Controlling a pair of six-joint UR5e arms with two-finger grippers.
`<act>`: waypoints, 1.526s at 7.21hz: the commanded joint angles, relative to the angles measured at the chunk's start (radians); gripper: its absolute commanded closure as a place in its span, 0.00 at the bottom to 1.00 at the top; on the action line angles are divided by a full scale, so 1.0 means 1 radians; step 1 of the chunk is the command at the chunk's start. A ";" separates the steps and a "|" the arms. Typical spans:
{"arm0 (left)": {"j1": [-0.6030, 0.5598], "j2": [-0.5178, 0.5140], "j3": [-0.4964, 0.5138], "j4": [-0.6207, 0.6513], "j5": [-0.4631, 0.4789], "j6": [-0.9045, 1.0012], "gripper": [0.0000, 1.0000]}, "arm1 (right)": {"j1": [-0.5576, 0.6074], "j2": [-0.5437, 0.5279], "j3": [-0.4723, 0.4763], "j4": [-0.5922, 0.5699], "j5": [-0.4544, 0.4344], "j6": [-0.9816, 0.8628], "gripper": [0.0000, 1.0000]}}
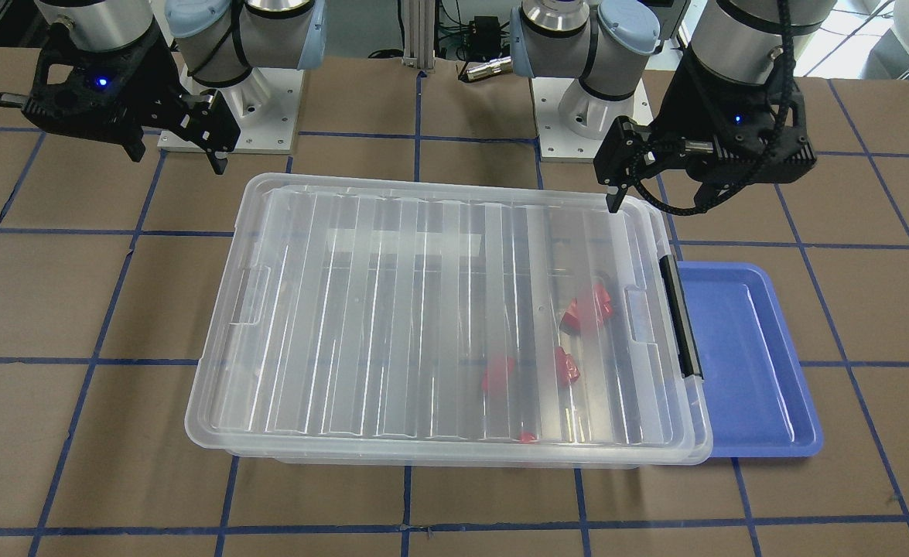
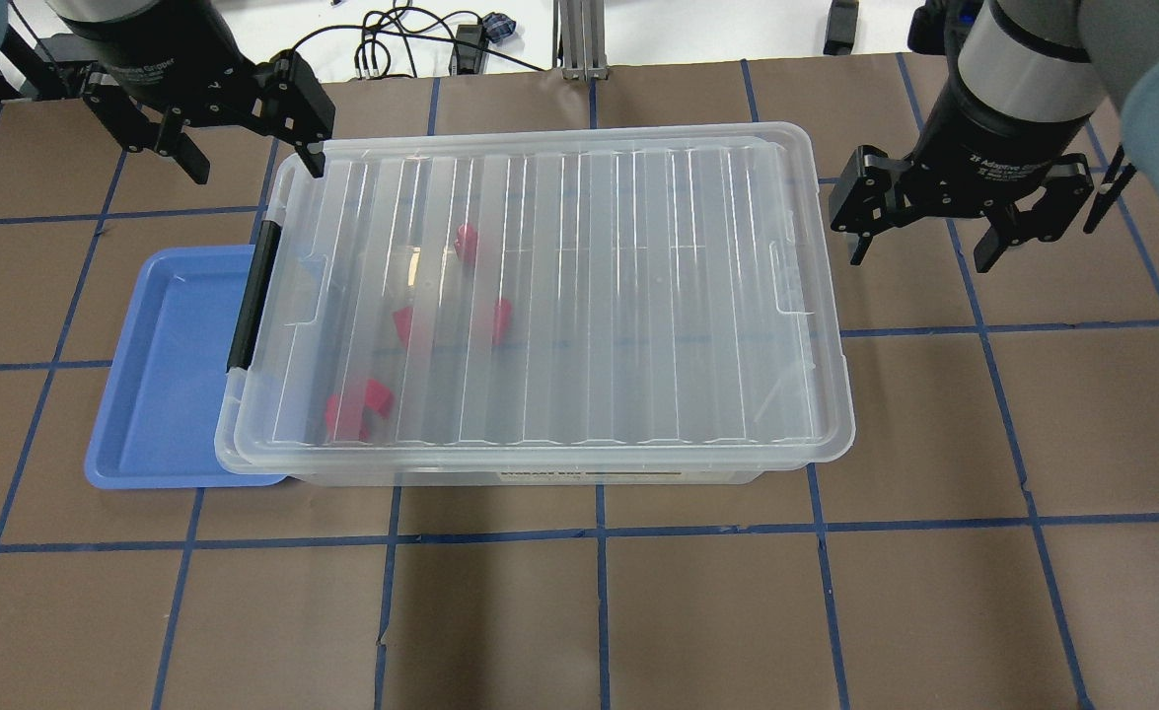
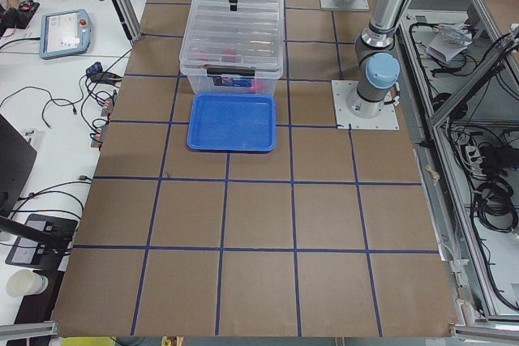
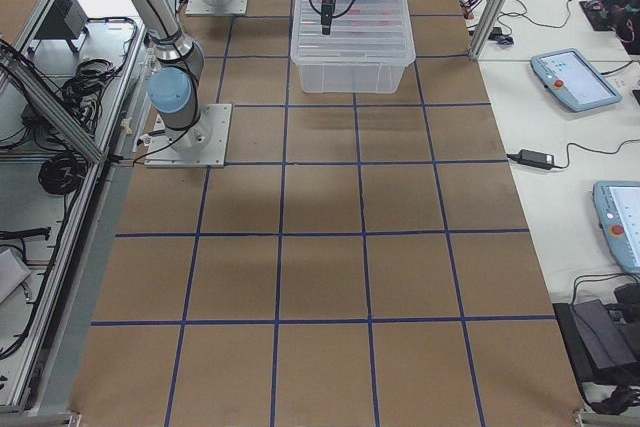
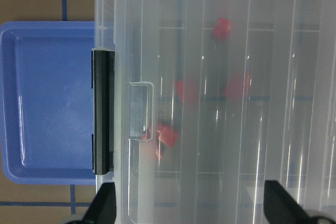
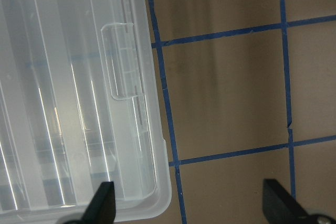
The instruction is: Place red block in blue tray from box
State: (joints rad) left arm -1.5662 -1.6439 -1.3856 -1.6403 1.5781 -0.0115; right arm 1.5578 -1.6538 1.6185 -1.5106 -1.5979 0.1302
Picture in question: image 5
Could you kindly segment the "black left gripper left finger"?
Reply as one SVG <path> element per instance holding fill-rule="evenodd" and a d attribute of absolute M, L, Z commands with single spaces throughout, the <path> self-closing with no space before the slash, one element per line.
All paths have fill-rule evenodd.
<path fill-rule="evenodd" d="M 115 190 L 113 182 L 103 183 L 81 223 L 115 223 L 117 217 Z"/>

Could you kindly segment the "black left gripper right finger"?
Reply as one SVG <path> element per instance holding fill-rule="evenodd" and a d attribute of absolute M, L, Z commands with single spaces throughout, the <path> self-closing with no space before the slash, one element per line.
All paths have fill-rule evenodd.
<path fill-rule="evenodd" d="M 315 223 L 276 180 L 266 180 L 263 199 L 268 223 Z"/>

